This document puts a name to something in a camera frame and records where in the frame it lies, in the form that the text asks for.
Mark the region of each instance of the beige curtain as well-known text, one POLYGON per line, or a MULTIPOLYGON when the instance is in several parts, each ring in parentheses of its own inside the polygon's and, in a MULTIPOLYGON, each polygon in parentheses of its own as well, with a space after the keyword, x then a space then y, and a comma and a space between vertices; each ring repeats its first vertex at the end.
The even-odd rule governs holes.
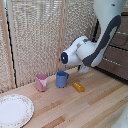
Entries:
POLYGON ((0 0, 0 93, 15 88, 4 1, 0 0))
POLYGON ((72 68, 62 65, 62 51, 94 27, 93 0, 7 0, 7 7, 18 87, 72 68))

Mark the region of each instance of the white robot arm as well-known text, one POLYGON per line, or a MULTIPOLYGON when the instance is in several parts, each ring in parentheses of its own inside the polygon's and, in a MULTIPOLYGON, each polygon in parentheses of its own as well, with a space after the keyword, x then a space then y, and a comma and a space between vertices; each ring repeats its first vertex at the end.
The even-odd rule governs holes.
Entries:
POLYGON ((97 66, 109 43, 121 24, 121 12, 126 0, 94 0, 94 11, 99 20, 101 34, 97 43, 86 36, 77 38, 73 44, 61 54, 61 61, 66 65, 97 66))

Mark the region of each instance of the wooden table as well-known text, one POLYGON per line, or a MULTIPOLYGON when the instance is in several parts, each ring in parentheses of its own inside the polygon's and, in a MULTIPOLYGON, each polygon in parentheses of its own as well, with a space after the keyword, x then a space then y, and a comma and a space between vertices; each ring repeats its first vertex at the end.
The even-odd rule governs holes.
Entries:
POLYGON ((21 94, 30 98, 35 111, 23 128, 110 128, 128 102, 128 86, 97 70, 70 76, 65 88, 55 85, 55 76, 48 78, 46 92, 39 92, 35 83, 0 94, 21 94), (79 82, 85 92, 77 92, 71 85, 79 82))

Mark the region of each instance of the yellow object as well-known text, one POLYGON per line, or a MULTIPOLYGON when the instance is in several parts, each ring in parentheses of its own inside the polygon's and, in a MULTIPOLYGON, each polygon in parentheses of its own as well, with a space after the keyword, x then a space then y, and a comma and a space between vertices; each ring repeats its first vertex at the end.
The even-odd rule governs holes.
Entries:
POLYGON ((78 91, 78 92, 84 92, 85 88, 78 82, 72 83, 72 86, 78 91))

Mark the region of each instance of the purple cup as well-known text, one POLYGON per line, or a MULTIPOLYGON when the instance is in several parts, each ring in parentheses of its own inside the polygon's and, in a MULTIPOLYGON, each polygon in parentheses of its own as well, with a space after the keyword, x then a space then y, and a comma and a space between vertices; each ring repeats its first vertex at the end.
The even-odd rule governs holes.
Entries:
POLYGON ((38 91, 46 91, 47 89, 47 75, 40 73, 36 75, 36 88, 38 91))

